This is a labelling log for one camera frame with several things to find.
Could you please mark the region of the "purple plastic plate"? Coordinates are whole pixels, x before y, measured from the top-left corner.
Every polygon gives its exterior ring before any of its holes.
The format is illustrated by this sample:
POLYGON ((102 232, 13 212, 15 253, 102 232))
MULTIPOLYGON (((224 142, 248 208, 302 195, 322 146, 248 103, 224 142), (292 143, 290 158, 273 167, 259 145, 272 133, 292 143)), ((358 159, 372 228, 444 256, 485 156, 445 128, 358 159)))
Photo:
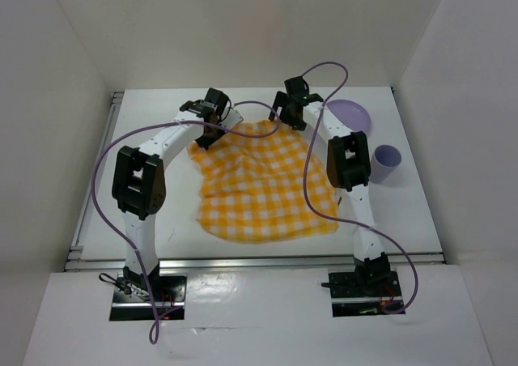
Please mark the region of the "purple plastic plate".
POLYGON ((372 120, 368 111, 352 100, 331 100, 327 104, 329 111, 345 126, 354 132, 370 134, 372 120))

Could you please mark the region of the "yellow checkered cloth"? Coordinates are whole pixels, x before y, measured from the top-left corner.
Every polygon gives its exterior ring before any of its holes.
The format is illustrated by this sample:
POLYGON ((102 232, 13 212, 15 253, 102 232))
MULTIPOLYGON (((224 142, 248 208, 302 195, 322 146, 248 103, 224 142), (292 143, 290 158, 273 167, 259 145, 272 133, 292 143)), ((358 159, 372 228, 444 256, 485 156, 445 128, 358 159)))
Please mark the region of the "yellow checkered cloth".
POLYGON ((291 127, 241 123, 208 150, 192 144, 202 174, 197 221, 237 243, 267 243, 336 232, 338 200, 325 167, 291 127))

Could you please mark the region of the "purple plastic cup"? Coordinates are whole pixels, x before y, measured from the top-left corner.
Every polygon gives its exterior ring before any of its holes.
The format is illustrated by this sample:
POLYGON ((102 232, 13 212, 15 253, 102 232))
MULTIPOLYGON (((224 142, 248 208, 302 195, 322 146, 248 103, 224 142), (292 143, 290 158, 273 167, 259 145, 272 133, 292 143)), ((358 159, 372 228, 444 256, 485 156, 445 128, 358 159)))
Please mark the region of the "purple plastic cup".
POLYGON ((388 144, 378 146, 372 154, 370 181, 380 184, 401 162, 402 155, 397 148, 388 144))

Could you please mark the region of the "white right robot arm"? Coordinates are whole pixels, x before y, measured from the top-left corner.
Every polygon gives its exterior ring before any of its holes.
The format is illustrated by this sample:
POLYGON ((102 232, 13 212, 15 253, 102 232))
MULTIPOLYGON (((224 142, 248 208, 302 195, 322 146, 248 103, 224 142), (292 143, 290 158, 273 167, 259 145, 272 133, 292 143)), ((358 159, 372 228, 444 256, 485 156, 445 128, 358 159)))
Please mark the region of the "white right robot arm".
POLYGON ((379 236, 374 232, 374 219, 369 201, 371 175, 367 132, 355 116, 348 112, 343 100, 332 100, 324 108, 322 97, 311 93, 306 80, 297 76, 284 82, 285 90, 274 99, 274 110, 281 122, 294 130, 311 126, 327 142, 326 172, 338 196, 346 195, 354 213, 353 233, 357 292, 372 294, 390 275, 389 259, 379 236))

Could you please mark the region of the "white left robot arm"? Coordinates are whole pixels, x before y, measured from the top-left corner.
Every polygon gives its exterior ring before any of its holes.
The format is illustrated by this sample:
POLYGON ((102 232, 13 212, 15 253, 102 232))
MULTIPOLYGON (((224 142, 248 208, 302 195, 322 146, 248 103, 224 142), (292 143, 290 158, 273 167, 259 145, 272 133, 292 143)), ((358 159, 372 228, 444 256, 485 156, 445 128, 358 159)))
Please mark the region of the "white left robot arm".
POLYGON ((242 121, 239 113, 231 111, 230 98, 211 88, 204 99, 181 105, 173 126, 137 147, 123 146, 118 151, 112 196, 131 241, 123 275, 141 300, 152 300, 160 291, 155 216, 166 198, 167 166, 191 143, 208 149, 225 135, 219 125, 231 129, 242 121))

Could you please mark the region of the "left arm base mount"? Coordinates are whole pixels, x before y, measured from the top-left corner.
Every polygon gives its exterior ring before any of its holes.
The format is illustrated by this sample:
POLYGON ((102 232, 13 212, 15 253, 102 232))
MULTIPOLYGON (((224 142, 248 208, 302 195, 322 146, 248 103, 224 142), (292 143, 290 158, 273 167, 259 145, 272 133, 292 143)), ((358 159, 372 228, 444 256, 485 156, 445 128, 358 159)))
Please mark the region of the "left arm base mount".
MULTIPOLYGON (((116 278, 100 273, 99 280, 113 286, 113 299, 109 314, 110 321, 153 321, 151 299, 146 289, 141 289, 118 275, 116 278)), ((165 321, 185 319, 185 296, 187 277, 184 275, 165 276, 154 290, 154 300, 158 316, 165 321)))

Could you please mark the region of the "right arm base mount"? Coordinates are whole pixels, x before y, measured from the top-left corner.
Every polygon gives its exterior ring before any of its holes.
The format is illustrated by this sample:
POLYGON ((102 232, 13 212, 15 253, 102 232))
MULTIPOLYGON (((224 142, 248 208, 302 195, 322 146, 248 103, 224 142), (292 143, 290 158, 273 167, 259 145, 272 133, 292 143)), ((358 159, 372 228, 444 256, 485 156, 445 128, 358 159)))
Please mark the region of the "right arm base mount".
POLYGON ((355 272, 331 272, 321 287, 329 291, 333 317, 386 315, 404 306, 395 270, 371 285, 361 284, 355 272))

